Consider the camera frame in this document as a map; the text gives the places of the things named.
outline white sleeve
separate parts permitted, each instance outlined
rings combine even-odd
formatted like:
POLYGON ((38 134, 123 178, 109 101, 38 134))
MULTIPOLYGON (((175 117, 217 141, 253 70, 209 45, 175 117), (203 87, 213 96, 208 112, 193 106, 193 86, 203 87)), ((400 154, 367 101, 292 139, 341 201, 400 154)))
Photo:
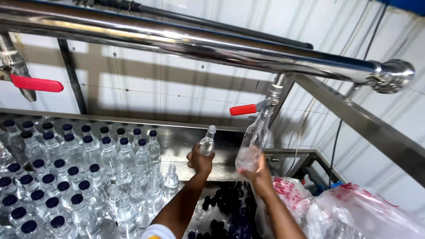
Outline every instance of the white sleeve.
POLYGON ((168 227, 161 224, 153 224, 143 232, 142 239, 176 239, 176 236, 168 227))

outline forearm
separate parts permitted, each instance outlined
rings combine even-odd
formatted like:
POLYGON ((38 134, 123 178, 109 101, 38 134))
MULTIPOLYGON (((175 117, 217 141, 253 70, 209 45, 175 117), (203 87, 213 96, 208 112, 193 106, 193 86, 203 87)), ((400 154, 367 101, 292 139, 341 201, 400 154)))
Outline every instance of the forearm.
POLYGON ((273 191, 263 198, 276 239, 306 239, 284 203, 273 191))
POLYGON ((176 238, 183 237, 208 175, 209 173, 195 174, 158 213, 152 224, 164 225, 174 233, 176 238))

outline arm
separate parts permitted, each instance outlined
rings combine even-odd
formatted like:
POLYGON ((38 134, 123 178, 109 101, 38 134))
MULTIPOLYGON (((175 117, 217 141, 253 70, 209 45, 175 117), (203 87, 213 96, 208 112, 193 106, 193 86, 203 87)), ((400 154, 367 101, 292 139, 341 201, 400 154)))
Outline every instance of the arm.
POLYGON ((238 169, 238 172, 251 180, 256 194, 264 201, 270 215, 273 234, 277 239, 306 239, 284 203, 276 195, 272 178, 266 165, 264 154, 258 163, 256 172, 238 169))
POLYGON ((195 169, 195 175, 165 205, 152 221, 152 224, 164 225, 173 232, 176 238, 183 237, 208 175, 213 168, 212 159, 214 156, 215 153, 208 157, 202 156, 199 152, 199 144, 193 146, 192 152, 186 157, 189 160, 188 166, 195 169))

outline hand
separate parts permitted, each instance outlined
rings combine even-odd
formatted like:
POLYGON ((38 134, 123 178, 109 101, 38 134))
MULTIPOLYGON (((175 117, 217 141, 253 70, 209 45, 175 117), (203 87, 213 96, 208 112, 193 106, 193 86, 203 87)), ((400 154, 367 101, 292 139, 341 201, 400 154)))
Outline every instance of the hand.
POLYGON ((265 198, 276 196, 275 189, 272 184, 272 177, 266 165, 264 154, 261 154, 258 162, 258 169, 255 172, 239 168, 238 173, 244 175, 251 180, 251 185, 254 187, 255 193, 263 200, 265 198))
POLYGON ((207 174, 211 173, 213 169, 213 158, 215 153, 210 154, 209 156, 203 156, 199 151, 199 143, 195 144, 192 147, 192 152, 189 152, 186 156, 189 162, 187 166, 193 168, 196 171, 196 174, 207 174))

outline red valve handle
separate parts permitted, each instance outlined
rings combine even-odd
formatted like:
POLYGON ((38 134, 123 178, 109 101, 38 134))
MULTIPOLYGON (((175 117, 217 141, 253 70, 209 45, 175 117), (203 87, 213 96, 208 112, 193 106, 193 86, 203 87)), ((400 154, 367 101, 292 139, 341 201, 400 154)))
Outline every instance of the red valve handle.
POLYGON ((230 108, 231 115, 253 114, 255 112, 257 112, 257 107, 255 106, 255 104, 242 105, 230 108))
POLYGON ((12 83, 21 89, 35 91, 61 92, 63 85, 59 81, 10 75, 12 83))

